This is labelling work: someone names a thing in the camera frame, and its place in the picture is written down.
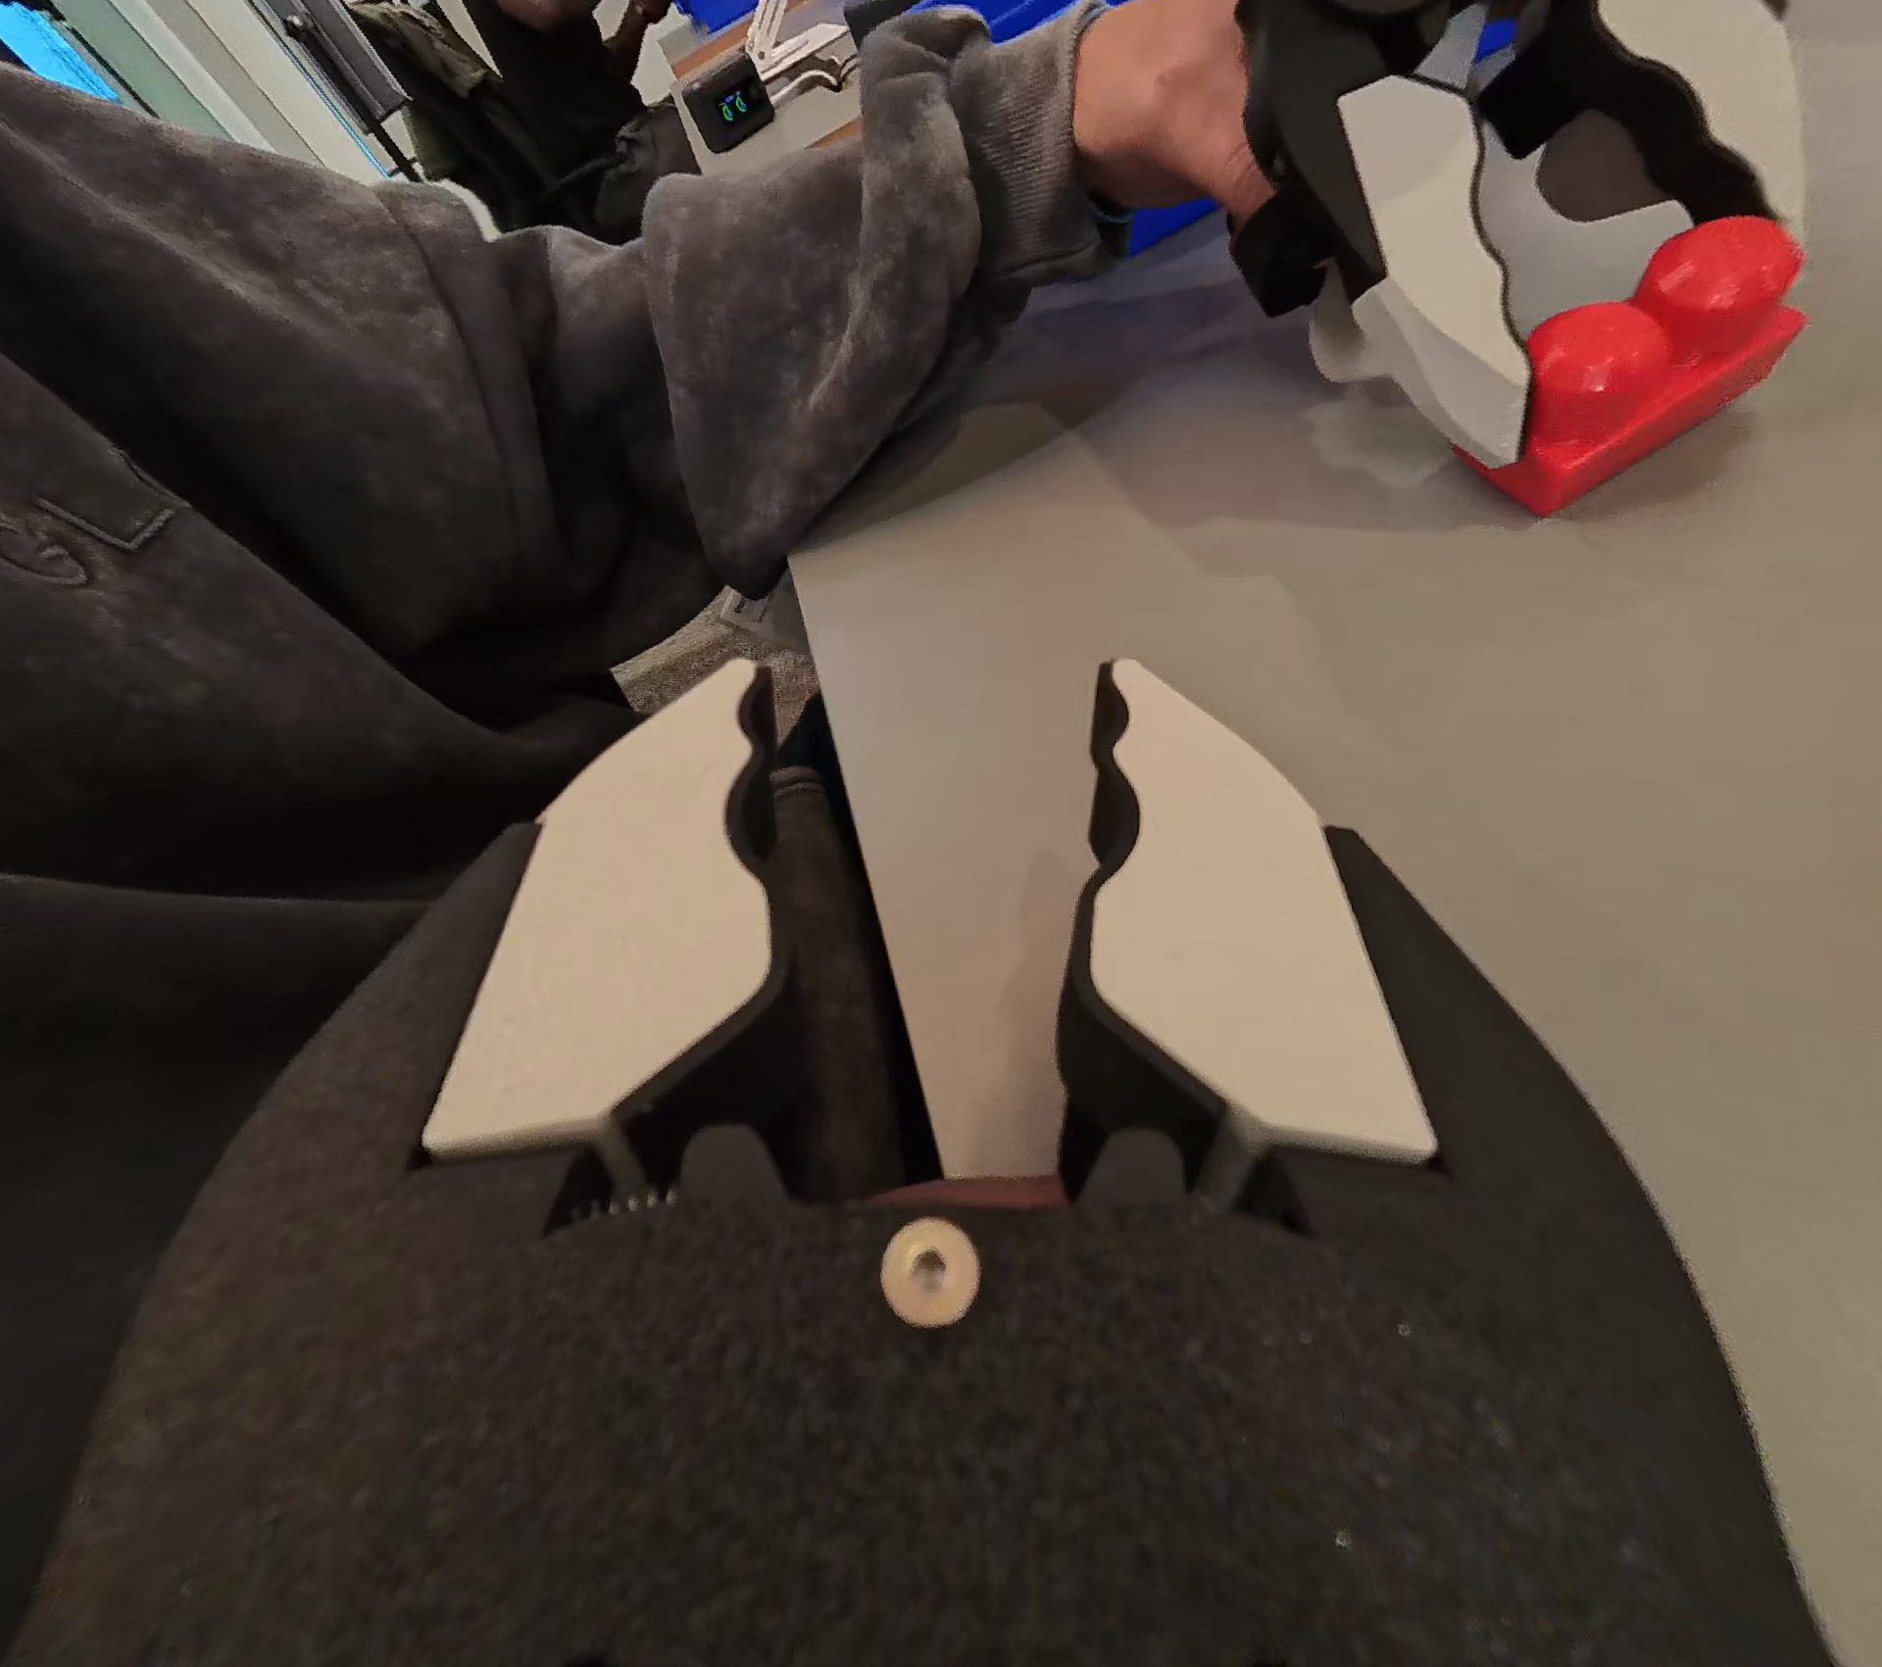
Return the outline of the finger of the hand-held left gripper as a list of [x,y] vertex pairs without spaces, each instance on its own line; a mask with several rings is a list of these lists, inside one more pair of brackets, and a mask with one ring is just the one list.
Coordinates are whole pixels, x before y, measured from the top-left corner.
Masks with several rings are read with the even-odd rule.
[[1513,159],[1598,114],[1694,225],[1805,225],[1801,81],[1771,0],[1546,0],[1480,114]]
[[1340,299],[1340,384],[1391,380],[1450,446],[1524,454],[1531,358],[1483,236],[1483,136],[1465,92],[1395,74],[1340,96],[1384,273]]

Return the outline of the wood-edged grey table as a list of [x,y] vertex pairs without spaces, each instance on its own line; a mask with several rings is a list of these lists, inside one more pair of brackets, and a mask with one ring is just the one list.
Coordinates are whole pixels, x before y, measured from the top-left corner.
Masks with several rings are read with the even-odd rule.
[[749,144],[727,155],[709,155],[686,122],[679,103],[679,85],[694,81],[705,66],[723,55],[738,55],[745,48],[749,22],[734,22],[723,33],[701,33],[683,15],[668,18],[657,33],[649,33],[649,77],[642,92],[653,100],[657,77],[668,77],[668,92],[683,114],[683,129],[701,173],[753,173],[779,162],[790,151],[841,144],[860,129],[860,74],[856,74],[856,41],[841,33],[841,41],[819,55],[830,77],[841,74],[841,89],[827,89],[804,77],[801,66],[782,74],[771,85],[775,125],[756,133]]

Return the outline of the person's left hand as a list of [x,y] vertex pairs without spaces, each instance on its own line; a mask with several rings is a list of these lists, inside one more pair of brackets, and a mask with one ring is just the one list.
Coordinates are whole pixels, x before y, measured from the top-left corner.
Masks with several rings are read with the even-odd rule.
[[1247,144],[1240,0],[1129,0],[1078,41],[1074,155],[1122,210],[1210,199],[1240,229],[1273,195]]

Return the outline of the red two-stud toy block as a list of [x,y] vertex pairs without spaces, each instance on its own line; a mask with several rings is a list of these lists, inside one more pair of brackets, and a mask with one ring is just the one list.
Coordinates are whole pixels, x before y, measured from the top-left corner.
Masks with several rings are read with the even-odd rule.
[[1554,516],[1661,454],[1775,372],[1808,317],[1805,251],[1768,218],[1664,240],[1620,302],[1572,306],[1528,336],[1531,413],[1513,465],[1461,461],[1531,516]]

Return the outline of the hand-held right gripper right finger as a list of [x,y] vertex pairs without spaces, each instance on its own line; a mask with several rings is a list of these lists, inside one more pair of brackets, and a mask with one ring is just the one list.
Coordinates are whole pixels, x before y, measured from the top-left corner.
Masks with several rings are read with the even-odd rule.
[[1325,819],[1137,660],[1092,697],[1055,1070],[1070,1202],[1244,1206],[1277,1151],[1428,1169],[1435,1125]]

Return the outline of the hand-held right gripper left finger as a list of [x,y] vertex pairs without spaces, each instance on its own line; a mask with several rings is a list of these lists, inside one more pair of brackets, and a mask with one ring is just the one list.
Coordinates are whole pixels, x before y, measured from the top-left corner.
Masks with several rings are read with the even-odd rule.
[[808,1044],[771,856],[771,671],[723,664],[535,822],[421,1151],[594,1151],[616,1195],[679,1188],[694,1136],[775,1136]]

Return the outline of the person's dark trousers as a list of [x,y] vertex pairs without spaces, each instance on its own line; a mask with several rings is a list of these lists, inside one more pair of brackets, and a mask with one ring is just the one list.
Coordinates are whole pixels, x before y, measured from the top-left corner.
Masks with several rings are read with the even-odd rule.
[[421,911],[4,878],[4,1601],[181,1213]]

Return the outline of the person's right hand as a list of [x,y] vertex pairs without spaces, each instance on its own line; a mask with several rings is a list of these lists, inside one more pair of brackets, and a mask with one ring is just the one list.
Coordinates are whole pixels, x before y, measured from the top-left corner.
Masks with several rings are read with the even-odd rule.
[[948,1176],[889,1188],[867,1199],[871,1210],[956,1213],[956,1210],[1066,1210],[1059,1176]]

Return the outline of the grey desk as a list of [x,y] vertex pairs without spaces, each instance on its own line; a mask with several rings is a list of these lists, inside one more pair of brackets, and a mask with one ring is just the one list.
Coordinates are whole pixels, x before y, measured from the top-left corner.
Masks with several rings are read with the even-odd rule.
[[1358,830],[1627,1147],[1878,1663],[1878,0],[1793,0],[1812,317],[1531,524],[1221,236],[1048,291],[793,564],[952,1173],[1044,1169],[1126,656]]

